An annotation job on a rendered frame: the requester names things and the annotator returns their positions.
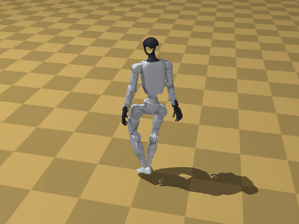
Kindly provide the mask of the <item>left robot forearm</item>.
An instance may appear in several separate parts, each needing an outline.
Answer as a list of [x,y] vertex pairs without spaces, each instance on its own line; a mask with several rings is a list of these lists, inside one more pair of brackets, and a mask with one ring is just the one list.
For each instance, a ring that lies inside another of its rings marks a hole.
[[[127,106],[128,109],[130,108],[132,99],[134,97],[134,94],[130,93],[130,91],[131,91],[131,87],[130,87],[130,85],[128,85],[128,87],[127,87],[127,93],[126,93],[126,98],[125,98],[125,102],[124,102],[124,106]],[[123,108],[124,108],[124,106],[123,106]]]

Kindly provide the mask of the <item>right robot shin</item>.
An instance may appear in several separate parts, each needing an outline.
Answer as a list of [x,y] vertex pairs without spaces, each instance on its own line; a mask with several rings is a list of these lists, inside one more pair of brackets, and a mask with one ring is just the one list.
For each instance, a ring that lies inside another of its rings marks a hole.
[[151,166],[152,159],[153,159],[153,157],[155,155],[155,152],[156,152],[157,142],[158,142],[158,134],[157,134],[157,140],[156,140],[155,143],[149,142],[149,146],[148,146],[148,159],[147,159],[147,165],[149,165],[149,167]]

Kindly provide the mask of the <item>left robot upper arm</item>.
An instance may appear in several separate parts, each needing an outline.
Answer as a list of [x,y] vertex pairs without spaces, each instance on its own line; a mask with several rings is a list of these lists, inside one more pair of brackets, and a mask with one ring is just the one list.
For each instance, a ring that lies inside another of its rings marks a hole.
[[130,87],[131,91],[130,93],[137,92],[137,82],[139,73],[142,71],[142,63],[135,63],[131,66],[131,76],[130,76]]

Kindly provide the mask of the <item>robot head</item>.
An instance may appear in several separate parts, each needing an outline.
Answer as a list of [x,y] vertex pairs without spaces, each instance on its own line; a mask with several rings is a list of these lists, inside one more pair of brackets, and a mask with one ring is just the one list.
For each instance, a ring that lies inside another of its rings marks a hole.
[[[151,62],[158,62],[159,61],[159,59],[157,59],[156,56],[155,56],[155,49],[156,49],[156,46],[158,46],[158,45],[159,45],[159,43],[158,43],[157,39],[154,38],[154,37],[149,37],[149,38],[147,38],[143,41],[144,51],[148,55],[147,62],[151,63]],[[146,47],[149,47],[150,49],[153,48],[153,51],[150,54],[147,53]]]

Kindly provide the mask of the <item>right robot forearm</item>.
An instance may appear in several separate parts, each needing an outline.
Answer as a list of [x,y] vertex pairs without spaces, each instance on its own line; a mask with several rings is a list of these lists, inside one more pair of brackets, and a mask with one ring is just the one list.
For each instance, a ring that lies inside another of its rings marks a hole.
[[175,88],[174,88],[174,85],[172,87],[168,87],[167,88],[167,91],[168,91],[168,98],[171,102],[171,105],[175,105],[174,103],[174,100],[177,100],[176,97],[175,97]]

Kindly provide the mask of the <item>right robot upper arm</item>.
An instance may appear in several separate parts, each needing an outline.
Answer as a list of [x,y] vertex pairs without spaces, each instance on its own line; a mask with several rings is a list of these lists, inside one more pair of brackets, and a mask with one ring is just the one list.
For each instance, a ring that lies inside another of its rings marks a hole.
[[165,76],[166,76],[166,81],[165,81],[165,86],[166,87],[172,87],[173,86],[173,71],[172,71],[172,67],[173,64],[171,61],[169,60],[164,60],[165,62]]

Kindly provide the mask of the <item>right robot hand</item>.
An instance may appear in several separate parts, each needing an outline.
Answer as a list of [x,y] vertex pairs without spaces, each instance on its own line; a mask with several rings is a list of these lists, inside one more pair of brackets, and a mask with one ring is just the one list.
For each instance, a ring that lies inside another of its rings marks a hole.
[[[181,109],[178,107],[178,102],[177,100],[174,100],[174,103],[175,105],[172,105],[172,107],[174,107],[174,114],[173,114],[173,117],[175,116],[176,114],[176,120],[175,121],[179,121],[182,119],[183,115],[182,115],[182,112],[181,112]],[[178,120],[177,120],[178,119]]]

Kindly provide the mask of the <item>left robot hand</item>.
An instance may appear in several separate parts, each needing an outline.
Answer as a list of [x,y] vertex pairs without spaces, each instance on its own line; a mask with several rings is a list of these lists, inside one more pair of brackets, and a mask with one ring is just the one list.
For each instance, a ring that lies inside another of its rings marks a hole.
[[122,111],[123,111],[123,112],[122,112],[122,124],[125,125],[125,126],[127,125],[126,123],[128,123],[128,122],[125,120],[125,117],[128,118],[128,116],[126,115],[127,112],[128,112],[127,109],[128,109],[127,106],[124,106],[124,108],[122,109]]

